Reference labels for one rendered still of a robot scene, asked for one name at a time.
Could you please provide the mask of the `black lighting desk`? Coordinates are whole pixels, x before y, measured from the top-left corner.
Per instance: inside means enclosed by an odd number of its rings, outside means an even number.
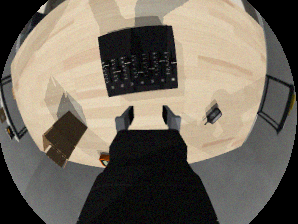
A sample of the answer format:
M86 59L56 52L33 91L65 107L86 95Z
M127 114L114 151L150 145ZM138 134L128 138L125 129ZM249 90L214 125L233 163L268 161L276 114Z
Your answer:
M110 32L98 36L98 48L109 97L178 88L172 26Z

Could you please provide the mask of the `brown cardboard box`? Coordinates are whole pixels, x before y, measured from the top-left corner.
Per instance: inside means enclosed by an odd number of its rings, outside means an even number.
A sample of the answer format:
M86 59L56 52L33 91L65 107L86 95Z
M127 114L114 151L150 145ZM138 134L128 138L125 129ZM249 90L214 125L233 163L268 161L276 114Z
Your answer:
M49 147L49 144L51 144L52 147L48 149L45 155L52 161L55 161L59 167L63 168L65 160L68 161L69 157L71 157L72 149L76 148L76 144L80 141L81 136L84 135L88 127L82 124L71 111L61 116L52 127L45 132L47 135L45 135L45 133L43 135L44 152L45 149ZM57 149L59 149L60 152L57 151ZM71 149L71 151L69 151L69 149ZM65 163L65 165L67 165L67 163Z

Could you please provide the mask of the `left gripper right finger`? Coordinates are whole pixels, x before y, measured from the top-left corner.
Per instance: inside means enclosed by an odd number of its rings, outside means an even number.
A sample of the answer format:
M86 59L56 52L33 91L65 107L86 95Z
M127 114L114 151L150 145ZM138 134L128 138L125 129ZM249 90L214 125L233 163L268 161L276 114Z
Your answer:
M164 119L165 125L168 125L169 129L177 129L177 131L180 132L181 116L174 115L168 105L162 105L162 119Z

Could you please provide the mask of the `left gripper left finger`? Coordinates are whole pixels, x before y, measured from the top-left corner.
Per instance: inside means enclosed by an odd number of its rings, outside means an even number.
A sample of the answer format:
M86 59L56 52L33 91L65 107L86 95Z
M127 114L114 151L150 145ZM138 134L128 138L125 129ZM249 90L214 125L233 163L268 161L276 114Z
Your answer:
M116 132L121 131L121 129L128 129L129 125L132 125L134 119L134 108L133 105L129 105L125 109L125 112L121 116L114 117L114 123L116 123Z

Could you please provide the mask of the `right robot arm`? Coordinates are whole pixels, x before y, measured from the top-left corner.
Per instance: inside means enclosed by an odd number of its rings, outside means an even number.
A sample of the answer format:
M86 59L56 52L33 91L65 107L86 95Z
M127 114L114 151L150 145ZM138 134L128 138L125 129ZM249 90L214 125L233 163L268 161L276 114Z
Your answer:
M29 23L31 23L31 20L32 20L32 18L31 18L31 19L29 19L29 22L28 22L27 24L25 24L25 27L23 28L23 31L21 31L21 32L20 32L20 35L23 35L23 34L25 34L25 31L27 31L27 30L28 30Z

